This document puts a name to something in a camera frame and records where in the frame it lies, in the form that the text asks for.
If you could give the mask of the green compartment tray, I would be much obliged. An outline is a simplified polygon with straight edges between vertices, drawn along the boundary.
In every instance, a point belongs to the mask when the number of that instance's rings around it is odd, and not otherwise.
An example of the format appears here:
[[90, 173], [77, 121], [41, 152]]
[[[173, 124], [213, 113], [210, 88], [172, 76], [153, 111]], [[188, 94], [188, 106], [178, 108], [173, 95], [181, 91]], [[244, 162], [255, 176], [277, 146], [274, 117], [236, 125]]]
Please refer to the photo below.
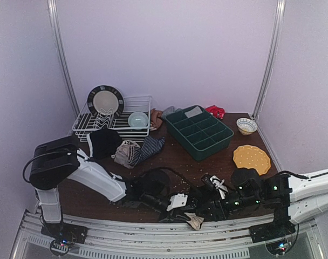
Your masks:
[[172, 113], [166, 118], [169, 133], [196, 161], [204, 160], [227, 148], [234, 132], [221, 120], [213, 117], [203, 107], [201, 114], [187, 118], [185, 112], [195, 106]]

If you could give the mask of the grey boxer briefs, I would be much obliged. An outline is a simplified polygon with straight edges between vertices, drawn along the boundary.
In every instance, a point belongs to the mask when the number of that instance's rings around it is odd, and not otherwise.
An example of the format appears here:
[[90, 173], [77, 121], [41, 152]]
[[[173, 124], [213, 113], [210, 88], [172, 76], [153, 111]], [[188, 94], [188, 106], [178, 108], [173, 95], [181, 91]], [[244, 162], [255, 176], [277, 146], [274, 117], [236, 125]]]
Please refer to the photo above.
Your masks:
[[184, 114], [186, 115], [187, 118], [192, 118], [194, 116], [201, 114], [202, 112], [203, 111], [201, 110], [201, 108], [199, 106], [195, 106], [194, 108], [185, 112]]

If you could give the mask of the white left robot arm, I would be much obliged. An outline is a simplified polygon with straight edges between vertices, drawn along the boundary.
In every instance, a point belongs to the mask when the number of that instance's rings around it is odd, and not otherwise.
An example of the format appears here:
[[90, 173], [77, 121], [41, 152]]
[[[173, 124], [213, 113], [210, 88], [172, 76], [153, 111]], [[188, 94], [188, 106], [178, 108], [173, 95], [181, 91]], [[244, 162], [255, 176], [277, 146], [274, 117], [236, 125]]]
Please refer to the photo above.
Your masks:
[[113, 203], [139, 202], [163, 215], [162, 222], [185, 222], [199, 230], [204, 218], [185, 209], [187, 194], [169, 195], [167, 171], [182, 175], [168, 167], [150, 169], [127, 179], [114, 174], [89, 157], [72, 136], [60, 138], [36, 147], [22, 173], [23, 180], [35, 189], [41, 209], [42, 233], [53, 238], [49, 250], [55, 256], [66, 255], [75, 244], [86, 240], [87, 228], [64, 222], [58, 185], [65, 179], [76, 181], [106, 197]]

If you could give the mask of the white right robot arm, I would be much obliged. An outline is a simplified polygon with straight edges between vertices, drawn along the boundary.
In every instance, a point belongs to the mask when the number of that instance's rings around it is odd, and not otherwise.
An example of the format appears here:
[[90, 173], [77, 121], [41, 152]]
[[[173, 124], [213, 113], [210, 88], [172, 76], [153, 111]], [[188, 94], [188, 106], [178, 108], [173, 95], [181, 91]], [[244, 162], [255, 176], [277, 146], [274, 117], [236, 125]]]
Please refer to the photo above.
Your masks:
[[249, 228], [254, 243], [293, 234], [301, 222], [328, 210], [328, 169], [305, 174], [281, 171], [264, 178], [254, 168], [239, 168], [230, 177], [232, 189], [212, 176], [202, 179], [205, 186], [197, 216], [221, 221], [251, 206], [273, 211], [272, 222]]

